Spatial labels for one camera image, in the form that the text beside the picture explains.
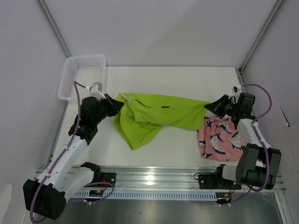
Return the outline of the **lime green cloth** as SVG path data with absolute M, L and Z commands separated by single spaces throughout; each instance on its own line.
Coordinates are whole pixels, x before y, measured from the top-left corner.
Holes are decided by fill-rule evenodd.
M 199 130 L 207 101 L 145 93 L 120 93 L 124 105 L 114 118 L 114 127 L 131 150 L 150 143 L 164 126 Z

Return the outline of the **pink shark print shorts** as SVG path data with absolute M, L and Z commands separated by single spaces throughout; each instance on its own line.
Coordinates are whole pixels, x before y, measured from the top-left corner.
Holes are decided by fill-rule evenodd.
M 239 161 L 245 143 L 231 117 L 206 115 L 198 130 L 198 145 L 202 158 L 216 161 Z

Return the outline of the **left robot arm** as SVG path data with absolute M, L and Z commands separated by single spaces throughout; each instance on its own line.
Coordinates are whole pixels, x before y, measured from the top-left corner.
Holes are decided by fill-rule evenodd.
M 56 220 L 63 213 L 69 199 L 82 187 L 109 185 L 102 181 L 99 165 L 84 162 L 71 178 L 67 174 L 75 160 L 87 149 L 98 132 L 98 124 L 107 117 L 116 116 L 123 102 L 105 94 L 102 99 L 86 97 L 78 100 L 78 114 L 68 131 L 62 152 L 52 160 L 47 168 L 35 179 L 28 179 L 23 185 L 26 209 L 30 212 L 30 219 L 34 214 Z

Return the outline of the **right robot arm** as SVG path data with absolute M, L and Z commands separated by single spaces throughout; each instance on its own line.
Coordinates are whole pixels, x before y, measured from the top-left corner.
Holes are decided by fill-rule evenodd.
M 272 148 L 263 138 L 258 122 L 252 113 L 256 97 L 249 93 L 223 95 L 205 108 L 223 118 L 228 115 L 246 144 L 236 166 L 221 164 L 213 177 L 214 185 L 224 188 L 230 181 L 244 184 L 253 191 L 273 189 L 281 162 L 281 152 Z

